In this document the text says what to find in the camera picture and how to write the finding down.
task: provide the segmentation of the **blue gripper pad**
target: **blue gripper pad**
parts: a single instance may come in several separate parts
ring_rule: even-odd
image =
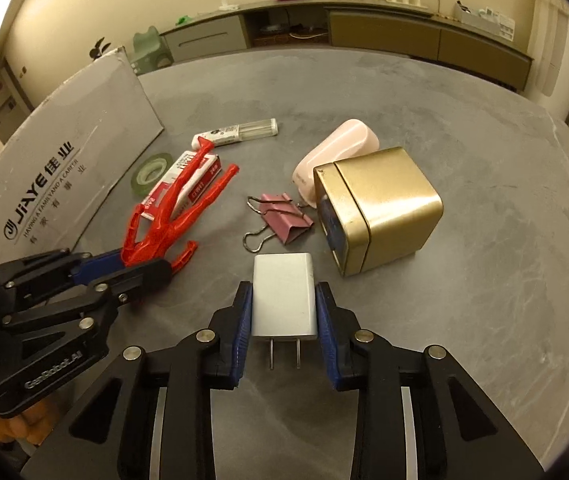
[[[88,285],[93,280],[123,269],[124,263],[120,257],[120,249],[116,249],[82,260],[82,263],[71,271],[71,275],[76,285]]]
[[[357,389],[362,365],[351,349],[351,336],[360,329],[356,314],[336,305],[327,282],[318,283],[315,290],[318,336],[327,376],[339,391]]]
[[[238,330],[233,339],[231,350],[231,381],[238,386],[244,374],[245,363],[247,362],[248,340],[251,336],[251,309],[253,306],[253,287],[249,284],[245,293],[244,303],[242,304],[242,314],[238,323]]]
[[[333,324],[327,307],[327,298],[320,284],[316,285],[316,316],[318,318],[318,338],[321,342],[322,357],[327,368],[327,377],[338,389],[340,372],[338,371],[338,343],[333,332]]]

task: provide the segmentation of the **pink binder clip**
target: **pink binder clip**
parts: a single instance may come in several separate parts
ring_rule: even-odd
[[[258,208],[251,201],[257,202]],[[242,245],[250,253],[259,253],[264,242],[271,240],[274,236],[277,236],[286,245],[313,225],[313,220],[300,211],[287,193],[282,193],[282,195],[262,194],[260,198],[250,196],[247,199],[247,205],[262,216],[264,222],[266,222],[260,231],[246,233],[242,237]],[[256,249],[248,247],[247,237],[257,236],[268,228],[273,231],[273,234],[263,238]]]

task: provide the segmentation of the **cabinet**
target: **cabinet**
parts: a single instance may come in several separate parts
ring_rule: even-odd
[[[435,61],[440,27],[421,18],[332,10],[331,44],[368,48]]]
[[[516,90],[524,90],[531,66],[530,57],[467,32],[443,28],[440,62],[454,68],[494,79]]]
[[[26,103],[20,98],[10,81],[6,69],[0,69],[0,142],[6,144],[20,124],[30,114]]]
[[[239,15],[177,28],[164,38],[175,62],[248,48],[244,19]]]

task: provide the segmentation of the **cardboard box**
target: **cardboard box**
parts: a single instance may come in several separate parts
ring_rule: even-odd
[[[196,152],[184,152],[180,155],[162,179],[153,187],[147,198],[142,201],[144,205],[142,216],[144,218],[149,220],[155,218],[158,213],[158,206],[168,188],[176,181],[178,175],[184,171],[184,168],[194,156],[196,156]],[[215,176],[220,173],[221,169],[222,166],[218,155],[207,153],[200,163],[200,167],[184,185],[180,194],[178,194],[178,201],[173,209],[171,218],[176,218],[185,209],[196,203],[200,195],[204,193],[204,190],[213,182]]]
[[[121,47],[65,81],[0,153],[0,263],[72,248],[162,129]]]

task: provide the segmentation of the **white box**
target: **white box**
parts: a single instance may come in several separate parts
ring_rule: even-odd
[[[178,157],[172,166],[167,170],[162,179],[153,187],[151,192],[142,201],[144,213],[142,216],[148,220],[153,220],[158,214],[158,207],[165,196],[168,188],[173,184],[178,175],[183,172],[188,162],[196,156],[196,152],[184,152]],[[200,163],[200,167],[194,172],[193,176],[186,182],[178,194],[176,206],[173,208],[171,218],[175,218],[186,208],[195,204],[204,193],[209,184],[213,182],[215,176],[220,173],[222,166],[220,158],[214,153],[207,153]]]
[[[490,34],[500,35],[500,25],[498,25],[498,20],[495,21],[483,18],[478,14],[477,10],[469,9],[469,12],[465,12],[460,4],[455,4],[453,7],[453,17],[459,20],[465,25],[470,25],[471,27],[479,28]]]
[[[274,340],[317,338],[311,254],[255,257],[251,335]]]
[[[0,264],[72,248],[162,129],[121,47],[65,81],[0,153]]]

